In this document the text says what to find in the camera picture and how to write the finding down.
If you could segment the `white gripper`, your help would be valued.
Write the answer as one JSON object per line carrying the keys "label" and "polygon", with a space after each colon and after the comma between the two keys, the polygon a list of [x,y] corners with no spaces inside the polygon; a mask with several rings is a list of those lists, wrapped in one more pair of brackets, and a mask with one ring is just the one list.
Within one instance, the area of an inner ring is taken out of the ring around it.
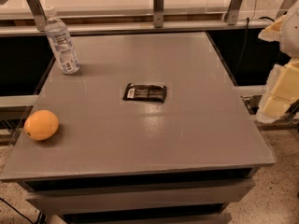
{"label": "white gripper", "polygon": [[[276,19],[258,34],[267,41],[279,41],[280,50],[292,58],[299,57],[299,1],[286,16]],[[299,60],[290,59],[285,65],[275,64],[266,81],[265,92],[258,105],[256,119],[273,123],[282,118],[292,104],[299,100]]]}

